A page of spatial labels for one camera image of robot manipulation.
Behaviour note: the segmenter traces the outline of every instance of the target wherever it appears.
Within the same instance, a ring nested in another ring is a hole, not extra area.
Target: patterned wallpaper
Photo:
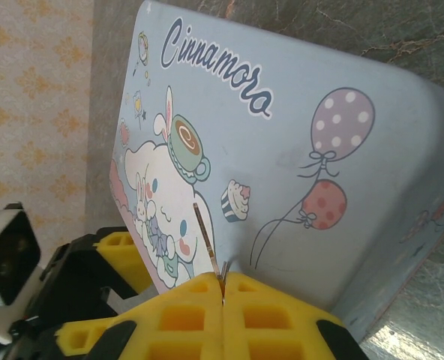
[[[22,201],[43,263],[84,232],[92,11],[0,0],[0,208]]]

